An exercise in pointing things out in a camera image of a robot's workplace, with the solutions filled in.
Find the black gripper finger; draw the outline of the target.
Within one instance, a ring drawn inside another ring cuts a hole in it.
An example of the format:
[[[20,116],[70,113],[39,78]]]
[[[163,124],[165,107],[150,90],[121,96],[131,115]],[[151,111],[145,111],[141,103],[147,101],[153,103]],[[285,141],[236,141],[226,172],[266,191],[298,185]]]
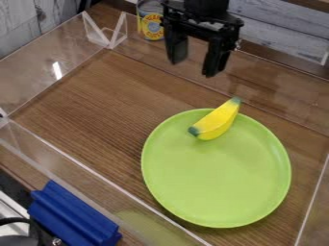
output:
[[[210,78],[219,73],[230,57],[230,45],[222,37],[214,37],[209,42],[209,50],[203,61],[202,74]]]
[[[187,33],[179,22],[163,20],[167,58],[171,64],[178,64],[187,57]]]

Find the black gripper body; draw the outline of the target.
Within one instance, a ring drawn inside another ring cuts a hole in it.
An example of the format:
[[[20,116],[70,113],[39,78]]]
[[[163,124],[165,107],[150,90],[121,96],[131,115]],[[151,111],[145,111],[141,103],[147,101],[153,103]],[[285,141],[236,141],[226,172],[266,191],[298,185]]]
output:
[[[189,37],[210,41],[222,38],[229,43],[240,39],[245,22],[228,11],[230,0],[162,0],[162,26],[169,43]]]

